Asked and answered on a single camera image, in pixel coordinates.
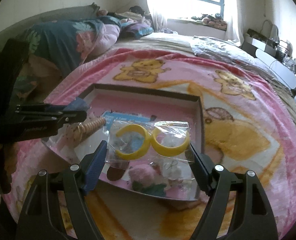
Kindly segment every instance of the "teddy bear print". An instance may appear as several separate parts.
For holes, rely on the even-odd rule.
[[[171,68],[162,69],[165,62],[158,59],[145,59],[133,62],[131,66],[123,66],[120,74],[113,79],[117,81],[135,80],[141,83],[154,83],[158,74],[164,73]]]
[[[251,86],[243,80],[227,71],[216,70],[216,73],[220,78],[214,78],[214,81],[222,85],[222,93],[232,96],[241,95],[244,98],[256,100],[254,94],[251,92]]]

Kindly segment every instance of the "clear plastic bag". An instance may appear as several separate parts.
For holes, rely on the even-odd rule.
[[[103,134],[100,129],[105,124],[104,117],[90,114],[84,122],[65,124],[57,135],[43,138],[43,142],[69,163],[79,163],[86,154],[96,150],[101,139],[106,140],[106,137],[100,138],[100,134]]]
[[[191,162],[186,151],[190,140],[189,124],[178,121],[125,122],[115,120],[108,138],[108,163],[128,161]]]

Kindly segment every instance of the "floral blanket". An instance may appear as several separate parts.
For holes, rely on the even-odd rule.
[[[70,103],[92,83],[146,87],[197,95],[203,104],[206,154],[233,172],[251,169],[271,203],[280,239],[296,221],[296,127],[272,87],[237,66],[160,50],[118,49],[81,65],[49,95],[47,103]],[[4,199],[18,220],[35,174],[54,167],[40,140],[21,142],[12,191]],[[160,201],[104,182],[86,197],[105,239],[188,239],[207,199],[192,204]],[[230,198],[220,235],[227,232]],[[66,229],[72,229],[62,203]]]
[[[66,77],[92,53],[97,41],[103,38],[105,25],[117,27],[119,36],[120,21],[115,17],[100,16],[38,23],[17,38],[28,41],[31,54],[54,63]]]

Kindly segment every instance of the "pink blanket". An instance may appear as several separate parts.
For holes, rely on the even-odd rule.
[[[206,153],[230,171],[255,171],[270,200],[280,238],[292,227],[296,221],[296,127],[278,95],[261,77],[198,57],[118,49],[81,65],[46,102],[68,104],[92,83],[200,96]],[[49,168],[51,156],[40,140],[21,142],[20,147],[12,192],[4,196],[16,221],[34,175]],[[154,198],[124,193],[106,184],[99,184],[87,202],[106,239],[189,238],[206,205],[201,201],[191,209],[178,211]],[[233,205],[232,197],[220,235],[227,231]],[[65,223],[70,229],[68,219]]]

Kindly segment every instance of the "yellow bangle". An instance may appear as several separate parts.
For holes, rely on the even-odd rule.
[[[120,128],[118,130],[118,132],[116,132],[116,136],[120,137],[126,132],[137,132],[137,133],[141,134],[144,137],[143,145],[141,145],[141,147],[133,153],[126,154],[126,153],[122,153],[119,150],[116,150],[115,153],[120,158],[127,160],[127,161],[136,160],[136,159],[139,159],[140,157],[144,156],[148,152],[149,147],[150,147],[150,135],[149,135],[148,131],[144,127],[142,127],[141,125],[129,124],[129,125],[126,125],[125,127]]]
[[[174,156],[177,156],[180,153],[184,152],[187,149],[187,147],[189,145],[189,141],[190,141],[188,131],[186,132],[186,139],[183,142],[183,144],[181,144],[177,147],[166,147],[166,146],[163,146],[160,143],[158,143],[156,137],[158,136],[158,134],[160,132],[161,131],[158,128],[155,128],[152,132],[151,140],[150,140],[152,147],[160,155],[165,156],[165,157],[174,157]]]

